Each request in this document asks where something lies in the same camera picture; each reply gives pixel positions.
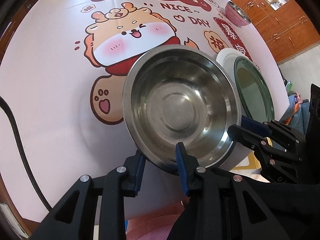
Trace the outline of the green plate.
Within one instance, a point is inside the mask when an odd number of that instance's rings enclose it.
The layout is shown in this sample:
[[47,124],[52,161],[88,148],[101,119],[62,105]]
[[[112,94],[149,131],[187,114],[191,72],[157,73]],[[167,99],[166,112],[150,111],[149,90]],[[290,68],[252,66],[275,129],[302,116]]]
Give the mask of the green plate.
[[274,106],[268,86],[256,66],[239,56],[234,62],[235,84],[245,115],[258,122],[274,119]]

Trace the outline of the pink steel bowl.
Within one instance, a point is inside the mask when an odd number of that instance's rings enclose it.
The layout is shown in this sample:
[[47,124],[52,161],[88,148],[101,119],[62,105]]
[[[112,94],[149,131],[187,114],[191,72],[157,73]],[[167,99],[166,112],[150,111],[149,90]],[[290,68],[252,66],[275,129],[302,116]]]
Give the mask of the pink steel bowl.
[[247,14],[232,1],[227,2],[225,15],[237,27],[244,27],[252,23]]

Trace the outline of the wooden cabinet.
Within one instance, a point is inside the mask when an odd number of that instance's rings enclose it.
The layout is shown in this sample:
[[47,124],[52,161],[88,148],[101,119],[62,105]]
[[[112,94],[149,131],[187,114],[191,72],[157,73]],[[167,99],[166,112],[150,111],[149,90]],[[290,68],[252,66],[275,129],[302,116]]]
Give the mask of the wooden cabinet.
[[232,0],[251,19],[277,63],[319,43],[319,33],[294,1]]

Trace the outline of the pink cartoon tablecloth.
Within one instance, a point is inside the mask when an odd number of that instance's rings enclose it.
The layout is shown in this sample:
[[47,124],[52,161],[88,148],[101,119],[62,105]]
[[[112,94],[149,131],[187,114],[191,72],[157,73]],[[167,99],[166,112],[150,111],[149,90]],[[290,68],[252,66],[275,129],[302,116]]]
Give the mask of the pink cartoon tablecloth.
[[103,14],[130,2],[167,18],[175,27],[168,37],[192,40],[214,57],[220,46],[234,47],[261,71],[270,90],[274,116],[280,119],[289,101],[278,66],[253,25],[229,29],[227,0],[39,0],[15,31],[1,62],[1,97],[17,122],[25,155],[41,192],[55,205],[84,174],[106,175],[122,165],[136,147],[124,123],[108,125],[92,112],[91,89],[103,67],[84,56],[86,28],[96,11]]

